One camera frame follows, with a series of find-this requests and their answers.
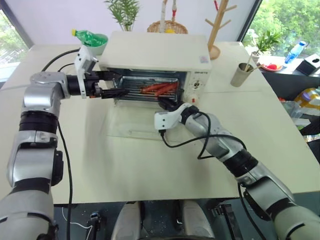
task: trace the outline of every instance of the small plant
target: small plant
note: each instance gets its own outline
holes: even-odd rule
[[[109,4],[108,9],[121,29],[132,31],[140,9],[139,2],[137,0],[106,0],[104,2]]]
[[[264,32],[256,41],[257,51],[253,52],[254,55],[260,55],[263,52],[272,50],[274,44],[280,43],[279,39],[281,34],[279,32],[271,33],[269,30]]]

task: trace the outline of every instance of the white table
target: white table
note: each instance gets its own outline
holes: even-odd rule
[[[200,109],[217,115],[293,193],[319,191],[319,164],[260,71],[253,72],[241,87],[229,84],[237,64],[248,60],[245,49],[237,42],[217,45],[221,55],[212,61]],[[10,191],[5,172],[19,129],[23,86],[53,57],[76,47],[34,46],[0,91],[0,198]],[[74,56],[60,58],[48,70],[57,71]],[[74,73],[72,66],[65,72]],[[199,142],[171,149],[160,139],[119,137],[112,128],[118,126],[115,118],[123,109],[114,107],[112,99],[74,96],[62,101],[59,121],[71,159],[74,203],[238,196],[237,183],[222,163],[214,158],[197,160]],[[152,121],[153,112],[145,110],[149,113],[146,121]],[[188,136],[183,127],[176,131]],[[61,141],[58,149],[63,151]],[[65,158],[63,180],[52,188],[52,195],[55,204],[68,202]]]

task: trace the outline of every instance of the white toaster oven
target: white toaster oven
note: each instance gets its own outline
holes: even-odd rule
[[[126,31],[112,33],[99,66],[121,75],[107,82],[108,88],[130,91],[116,102],[157,102],[158,97],[167,97],[192,104],[198,103],[212,68],[205,36]],[[170,90],[144,91],[150,86]]]

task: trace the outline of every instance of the wicker basket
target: wicker basket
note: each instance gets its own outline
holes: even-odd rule
[[[164,7],[162,6],[162,15],[161,19],[164,20],[164,11],[163,8],[165,8],[167,4],[167,0],[163,1]],[[188,30],[186,29],[185,26],[183,26],[180,23],[175,22],[175,16],[176,16],[176,11],[177,11],[177,6],[176,6],[176,1],[173,1],[173,6],[172,6],[172,20],[166,20],[164,21],[164,32],[168,29],[174,30],[176,34],[188,34]],[[161,20],[156,21],[152,23],[148,28],[147,32],[149,33],[160,33],[160,25],[161,25]]]

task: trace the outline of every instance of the oven label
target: oven label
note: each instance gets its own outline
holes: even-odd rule
[[[200,58],[200,63],[202,63],[202,64],[209,63],[209,59],[207,56],[200,56],[199,58]]]

